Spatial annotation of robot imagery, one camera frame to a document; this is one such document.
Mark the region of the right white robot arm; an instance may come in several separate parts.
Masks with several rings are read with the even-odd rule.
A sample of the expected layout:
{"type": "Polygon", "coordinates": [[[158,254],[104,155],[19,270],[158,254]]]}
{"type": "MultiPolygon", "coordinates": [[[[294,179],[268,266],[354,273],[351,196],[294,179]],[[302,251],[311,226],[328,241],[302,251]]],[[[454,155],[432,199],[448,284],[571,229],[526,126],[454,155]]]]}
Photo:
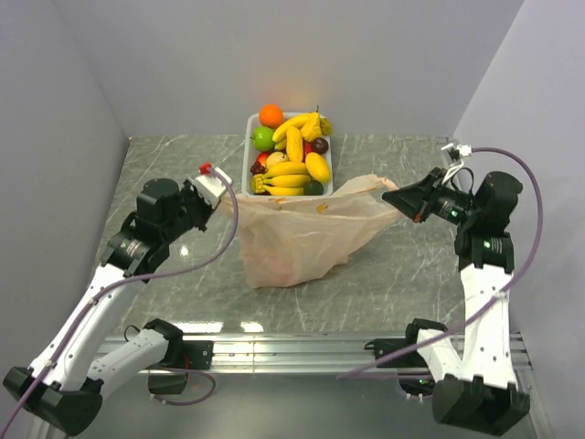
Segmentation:
{"type": "Polygon", "coordinates": [[[402,346],[383,346],[378,367],[399,360],[425,364],[434,383],[437,423],[499,437],[530,410],[518,388],[510,350],[509,298],[505,286],[515,271],[514,245],[506,227],[522,192],[511,175],[493,171],[475,192],[447,187],[448,171],[433,168],[421,181],[382,198],[415,223],[435,215],[456,225],[454,251],[463,285],[466,325],[457,351],[444,324],[415,319],[402,346]]]}

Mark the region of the translucent orange plastic bag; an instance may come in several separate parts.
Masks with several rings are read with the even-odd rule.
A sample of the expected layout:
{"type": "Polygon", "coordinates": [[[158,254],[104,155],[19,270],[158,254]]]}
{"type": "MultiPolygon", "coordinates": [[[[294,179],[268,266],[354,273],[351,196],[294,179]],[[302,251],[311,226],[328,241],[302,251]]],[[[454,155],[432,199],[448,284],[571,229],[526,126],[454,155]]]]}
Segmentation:
{"type": "Polygon", "coordinates": [[[229,196],[219,211],[239,210],[239,255],[250,287],[289,287],[323,278],[333,267],[396,224],[401,214],[378,201],[378,189],[395,191],[390,179],[354,177],[325,198],[229,196]]]}

